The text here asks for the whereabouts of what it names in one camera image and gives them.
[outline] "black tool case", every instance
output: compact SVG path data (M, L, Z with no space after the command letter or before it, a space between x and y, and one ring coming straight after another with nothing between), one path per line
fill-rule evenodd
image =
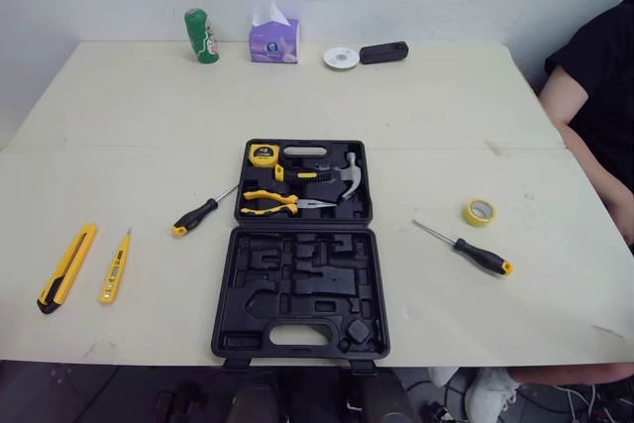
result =
M279 146L278 162L295 171L345 168L349 153L354 153L361 183L342 200L350 181L278 181L273 168L252 165L252 144ZM299 209L296 215L246 216L243 207L279 205L270 199L245 199L245 192L256 190L338 205ZM345 359L353 364L388 354L376 238L367 228L372 206L363 143L249 141L235 216L240 226L231 233L211 342L213 353L228 359L225 365L274 357ZM275 344L271 331L287 325L311 326L327 343Z

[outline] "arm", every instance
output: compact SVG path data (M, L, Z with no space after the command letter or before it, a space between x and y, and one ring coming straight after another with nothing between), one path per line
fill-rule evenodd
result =
M623 238L631 245L634 243L634 194L596 160L583 139L569 126L587 100L587 93L563 68L557 66L542 89L539 100L596 193L605 202Z

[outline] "white table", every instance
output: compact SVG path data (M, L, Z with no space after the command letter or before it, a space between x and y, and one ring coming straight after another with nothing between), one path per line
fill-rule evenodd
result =
M199 65L188 44L80 45L0 154L0 359L220 364L209 343L233 199L181 240L169 228L237 180L246 140L295 137L366 143L391 340L380 365L634 360L634 260L507 50L412 46L406 61L338 73L325 48L304 46L292 66L223 44L219 63ZM475 196L498 208L488 228L460 217ZM413 217L516 272L482 273ZM87 222L97 238L45 316L37 296Z

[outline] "yellow utility knife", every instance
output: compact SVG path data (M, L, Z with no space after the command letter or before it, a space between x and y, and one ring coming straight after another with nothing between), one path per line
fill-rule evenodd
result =
M101 287L101 292L99 293L99 300L104 304L110 304L115 300L117 295L121 276L123 276L123 270L126 266L128 250L130 249L130 240L132 238L131 233L132 228L129 229L126 236L123 237L123 240L119 245L119 250L117 250L117 253L115 253L114 258L110 263L106 278L103 280L103 286Z
M43 313L51 314L63 304L96 234L95 225L84 225L72 240L38 298L38 307Z

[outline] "hammer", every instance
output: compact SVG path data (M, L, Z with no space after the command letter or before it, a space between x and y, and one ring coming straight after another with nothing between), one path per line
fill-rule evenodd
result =
M357 156L355 153L347 153L348 166L346 168L331 168L329 170L312 171L312 172L294 172L292 170L284 170L279 163L275 165L275 180L279 182L302 183L302 182L325 182L333 178L352 182L348 190L342 195L342 199L348 200L352 197L355 190L359 188L361 183L361 168L356 164Z

